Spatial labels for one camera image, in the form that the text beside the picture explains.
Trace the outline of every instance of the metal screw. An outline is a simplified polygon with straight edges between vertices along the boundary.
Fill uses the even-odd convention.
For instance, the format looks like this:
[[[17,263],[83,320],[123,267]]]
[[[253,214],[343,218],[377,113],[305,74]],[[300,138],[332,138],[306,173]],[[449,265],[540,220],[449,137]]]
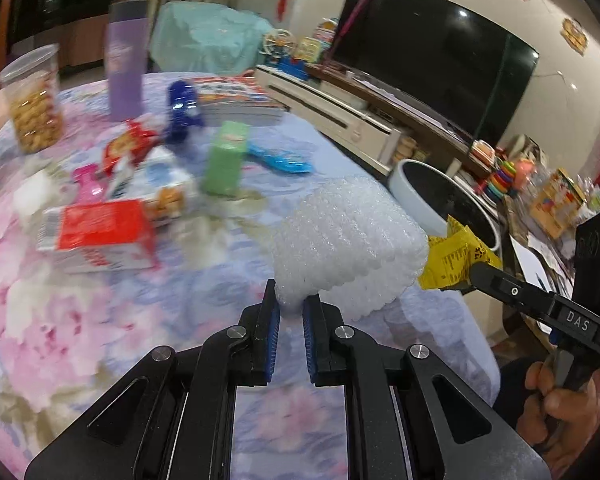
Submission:
[[[429,349],[421,344],[413,345],[411,348],[409,348],[409,352],[416,359],[426,359],[429,357]]]
[[[340,339],[351,339],[355,333],[356,331],[347,325],[339,326],[336,329],[336,336]]]
[[[166,361],[171,357],[171,348],[168,346],[158,346],[151,350],[151,357],[154,361]]]
[[[226,329],[226,334],[231,339],[242,339],[247,335],[247,329],[242,325],[233,325]]]

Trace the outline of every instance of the television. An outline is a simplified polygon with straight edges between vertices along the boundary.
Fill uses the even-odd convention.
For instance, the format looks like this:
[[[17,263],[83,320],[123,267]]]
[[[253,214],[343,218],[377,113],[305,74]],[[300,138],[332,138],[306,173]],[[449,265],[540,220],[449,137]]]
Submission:
[[[449,0],[366,0],[347,25],[359,2],[345,1],[331,59],[414,98],[408,104],[433,110],[465,140],[495,146],[539,54]]]

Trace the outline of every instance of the finger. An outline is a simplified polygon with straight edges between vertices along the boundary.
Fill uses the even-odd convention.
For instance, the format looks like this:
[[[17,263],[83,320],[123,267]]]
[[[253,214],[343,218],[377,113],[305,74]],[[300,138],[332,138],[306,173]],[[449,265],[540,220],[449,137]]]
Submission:
[[[542,403],[545,411],[553,418],[574,422],[583,417],[595,417],[598,402],[595,397],[589,397],[583,392],[570,390],[554,390],[549,393]]]
[[[538,374],[538,390],[541,391],[543,397],[546,397],[554,388],[554,373],[551,371],[551,368],[543,365]]]
[[[573,454],[567,454],[559,458],[553,466],[551,466],[551,478],[557,480],[560,478],[565,471],[573,464],[576,460],[576,456]]]
[[[564,449],[562,442],[558,441],[551,449],[547,451],[542,458],[547,462],[549,468],[554,468],[554,465],[558,463],[568,452]]]
[[[546,440],[547,430],[537,394],[529,396],[525,401],[525,409],[518,419],[516,431],[526,443],[532,446]]]
[[[525,388],[527,390],[535,390],[538,387],[538,375],[541,368],[542,363],[538,362],[533,363],[526,371]]]

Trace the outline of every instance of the yellow snack packet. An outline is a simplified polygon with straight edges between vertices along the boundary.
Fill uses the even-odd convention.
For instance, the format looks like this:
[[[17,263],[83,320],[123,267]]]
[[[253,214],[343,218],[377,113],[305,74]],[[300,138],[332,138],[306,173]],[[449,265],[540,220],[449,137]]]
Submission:
[[[475,262],[502,268],[502,262],[467,226],[449,216],[447,238],[429,237],[429,259],[418,282],[422,288],[443,288],[469,279]]]

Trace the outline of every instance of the red snack bag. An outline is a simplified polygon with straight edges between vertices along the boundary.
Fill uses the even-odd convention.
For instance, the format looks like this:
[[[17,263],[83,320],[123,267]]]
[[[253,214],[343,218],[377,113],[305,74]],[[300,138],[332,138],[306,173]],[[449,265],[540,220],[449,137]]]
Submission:
[[[38,250],[64,272],[146,269],[155,264],[155,233],[139,200],[47,209]]]
[[[153,130],[145,130],[137,121],[125,122],[128,126],[126,132],[113,139],[104,150],[102,169],[109,176],[123,155],[131,154],[131,161],[138,165],[146,154],[160,143],[160,137]]]

